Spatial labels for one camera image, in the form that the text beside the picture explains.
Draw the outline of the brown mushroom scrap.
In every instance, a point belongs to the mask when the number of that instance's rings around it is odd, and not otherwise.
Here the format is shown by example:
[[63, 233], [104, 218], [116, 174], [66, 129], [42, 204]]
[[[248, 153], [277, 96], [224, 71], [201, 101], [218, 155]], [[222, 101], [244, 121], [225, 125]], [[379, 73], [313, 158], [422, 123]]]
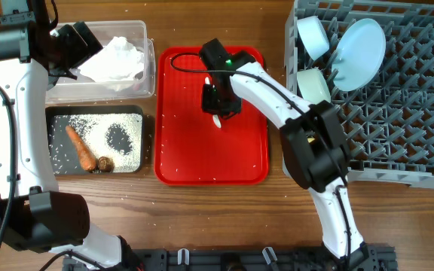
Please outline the brown mushroom scrap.
[[101, 172], [112, 172], [114, 170], [114, 162], [109, 157], [100, 157], [98, 159], [97, 168]]

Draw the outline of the red serving tray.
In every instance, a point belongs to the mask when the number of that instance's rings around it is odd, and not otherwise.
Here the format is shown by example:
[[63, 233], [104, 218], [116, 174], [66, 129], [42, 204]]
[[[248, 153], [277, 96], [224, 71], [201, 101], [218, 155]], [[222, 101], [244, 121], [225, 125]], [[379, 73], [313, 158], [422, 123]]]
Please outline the red serving tray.
[[248, 102], [216, 126], [202, 111], [199, 47], [170, 47], [158, 63], [154, 172], [170, 186], [251, 185], [269, 171], [267, 119]]

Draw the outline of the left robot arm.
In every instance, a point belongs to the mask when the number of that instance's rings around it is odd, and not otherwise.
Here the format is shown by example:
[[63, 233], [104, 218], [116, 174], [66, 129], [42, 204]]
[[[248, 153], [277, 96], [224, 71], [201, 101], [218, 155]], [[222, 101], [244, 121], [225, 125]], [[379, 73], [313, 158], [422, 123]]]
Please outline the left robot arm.
[[55, 2], [3, 1], [0, 11], [0, 246], [51, 253], [88, 269], [142, 270], [126, 240], [90, 222], [50, 164], [45, 96], [102, 46], [83, 23], [57, 28]]

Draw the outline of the light blue bowl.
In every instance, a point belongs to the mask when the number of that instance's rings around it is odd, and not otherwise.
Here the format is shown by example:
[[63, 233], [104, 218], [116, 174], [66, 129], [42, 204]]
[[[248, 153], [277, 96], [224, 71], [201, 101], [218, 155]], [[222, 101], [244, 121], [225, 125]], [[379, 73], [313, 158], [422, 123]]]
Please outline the light blue bowl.
[[318, 60], [329, 50], [326, 31], [317, 16], [297, 20], [298, 34], [312, 60]]

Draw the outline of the white plastic spoon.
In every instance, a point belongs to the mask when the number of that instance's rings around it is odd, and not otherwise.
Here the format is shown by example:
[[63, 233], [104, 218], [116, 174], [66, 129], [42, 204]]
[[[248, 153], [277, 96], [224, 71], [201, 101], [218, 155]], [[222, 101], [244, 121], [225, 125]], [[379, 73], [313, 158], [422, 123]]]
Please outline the white plastic spoon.
[[[209, 78], [209, 77], [205, 77], [205, 79], [204, 79], [204, 87], [205, 87], [206, 89], [208, 89], [208, 90], [214, 90], [214, 86], [211, 84], [211, 81], [210, 81], [210, 78]], [[212, 116], [212, 121], [213, 121], [213, 123], [215, 124], [215, 126], [216, 126], [218, 129], [221, 129], [221, 128], [222, 128], [222, 123], [221, 123], [221, 121], [220, 121], [220, 119], [219, 119], [219, 116], [218, 116], [217, 114], [214, 114], [214, 115]]]

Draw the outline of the mint green bowl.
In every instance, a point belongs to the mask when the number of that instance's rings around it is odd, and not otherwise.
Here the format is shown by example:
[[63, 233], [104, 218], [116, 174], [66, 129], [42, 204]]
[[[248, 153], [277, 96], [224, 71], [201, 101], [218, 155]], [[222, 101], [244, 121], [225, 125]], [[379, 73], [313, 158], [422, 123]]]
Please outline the mint green bowl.
[[331, 95], [326, 80], [319, 69], [307, 69], [297, 72], [297, 83], [301, 97], [312, 104], [330, 102]]

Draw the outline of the white tissue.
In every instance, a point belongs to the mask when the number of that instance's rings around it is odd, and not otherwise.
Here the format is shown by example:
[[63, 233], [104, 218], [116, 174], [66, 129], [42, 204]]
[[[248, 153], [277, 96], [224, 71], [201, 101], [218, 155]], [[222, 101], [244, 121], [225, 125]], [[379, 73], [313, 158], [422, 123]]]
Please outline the white tissue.
[[145, 52], [123, 36], [115, 36], [104, 48], [77, 67], [78, 83], [88, 84], [106, 92], [134, 91], [138, 75], [145, 71]]

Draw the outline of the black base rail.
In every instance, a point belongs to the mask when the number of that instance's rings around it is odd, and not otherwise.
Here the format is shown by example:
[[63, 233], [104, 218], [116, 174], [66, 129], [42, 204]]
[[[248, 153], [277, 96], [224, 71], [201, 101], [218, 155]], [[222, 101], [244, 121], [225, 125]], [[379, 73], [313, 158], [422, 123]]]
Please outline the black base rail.
[[[272, 247], [254, 251], [135, 250], [146, 270], [344, 270], [345, 261], [320, 247], [279, 251]], [[351, 270], [398, 271], [394, 247], [364, 245], [351, 254]]]

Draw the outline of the orange carrot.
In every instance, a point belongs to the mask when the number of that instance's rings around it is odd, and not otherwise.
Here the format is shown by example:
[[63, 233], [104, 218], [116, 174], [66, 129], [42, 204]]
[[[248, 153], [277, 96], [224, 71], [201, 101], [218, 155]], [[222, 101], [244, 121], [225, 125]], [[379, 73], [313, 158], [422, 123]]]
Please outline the orange carrot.
[[70, 138], [75, 150], [77, 151], [78, 160], [83, 170], [91, 172], [96, 169], [97, 162], [95, 156], [81, 137], [76, 133], [72, 126], [66, 126], [66, 133]]

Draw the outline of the grey dishwasher rack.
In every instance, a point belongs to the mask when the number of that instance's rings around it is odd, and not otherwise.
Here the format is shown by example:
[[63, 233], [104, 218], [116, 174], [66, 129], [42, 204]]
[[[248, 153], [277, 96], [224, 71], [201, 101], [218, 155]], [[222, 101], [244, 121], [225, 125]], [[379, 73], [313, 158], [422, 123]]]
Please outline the grey dishwasher rack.
[[[318, 17], [335, 49], [359, 20], [373, 19], [386, 37], [384, 61], [364, 87], [344, 92], [332, 69], [333, 50], [317, 60], [298, 38], [298, 21]], [[296, 1], [285, 26], [286, 86], [317, 68], [351, 150], [349, 179], [434, 189], [434, 5], [381, 1]]]

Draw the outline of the small red wrapper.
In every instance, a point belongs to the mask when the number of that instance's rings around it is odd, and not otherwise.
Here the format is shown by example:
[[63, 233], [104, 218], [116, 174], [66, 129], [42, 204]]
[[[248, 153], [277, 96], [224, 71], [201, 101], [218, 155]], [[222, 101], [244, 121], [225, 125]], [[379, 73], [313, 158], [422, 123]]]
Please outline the small red wrapper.
[[135, 84], [134, 86], [133, 86], [133, 90], [134, 91], [140, 91], [142, 89], [142, 86], [140, 85], [140, 84]]

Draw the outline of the clear plastic bin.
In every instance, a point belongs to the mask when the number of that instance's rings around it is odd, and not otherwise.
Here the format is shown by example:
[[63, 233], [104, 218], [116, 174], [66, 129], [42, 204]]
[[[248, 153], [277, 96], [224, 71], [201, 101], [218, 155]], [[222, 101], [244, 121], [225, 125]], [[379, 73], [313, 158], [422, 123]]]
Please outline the clear plastic bin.
[[[122, 96], [118, 93], [106, 92], [97, 89], [88, 84], [79, 84], [78, 78], [59, 78], [56, 84], [51, 87], [46, 94], [46, 103], [76, 103], [76, 102], [98, 102], [100, 100], [123, 100], [148, 98], [154, 94], [155, 85], [155, 57], [153, 43], [147, 36], [146, 24], [141, 20], [124, 20], [124, 21], [95, 21], [86, 23], [101, 45], [106, 46], [115, 36], [123, 36], [138, 48], [141, 48], [145, 54], [145, 71], [138, 75], [142, 89], [134, 95], [128, 96], [123, 92]], [[78, 76], [77, 69], [71, 72]]]

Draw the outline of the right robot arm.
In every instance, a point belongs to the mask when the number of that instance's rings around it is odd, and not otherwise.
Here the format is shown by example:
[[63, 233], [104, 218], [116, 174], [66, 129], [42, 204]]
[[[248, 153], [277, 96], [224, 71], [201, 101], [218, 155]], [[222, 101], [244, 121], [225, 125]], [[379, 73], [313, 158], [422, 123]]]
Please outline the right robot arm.
[[231, 54], [214, 38], [198, 56], [211, 81], [203, 87], [204, 112], [228, 119], [247, 101], [280, 132], [285, 168], [308, 190], [322, 225], [327, 250], [349, 268], [357, 266], [364, 239], [347, 191], [350, 149], [332, 105], [313, 104], [275, 81], [249, 53]]

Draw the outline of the light blue plate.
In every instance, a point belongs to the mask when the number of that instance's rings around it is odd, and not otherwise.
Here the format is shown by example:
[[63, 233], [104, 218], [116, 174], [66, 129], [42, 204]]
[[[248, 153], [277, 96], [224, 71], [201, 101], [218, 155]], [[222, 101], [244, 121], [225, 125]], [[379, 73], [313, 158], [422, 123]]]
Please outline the light blue plate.
[[332, 71], [333, 79], [341, 91], [350, 92], [370, 83], [384, 60], [386, 37], [373, 19], [356, 21], [342, 36], [336, 48]]

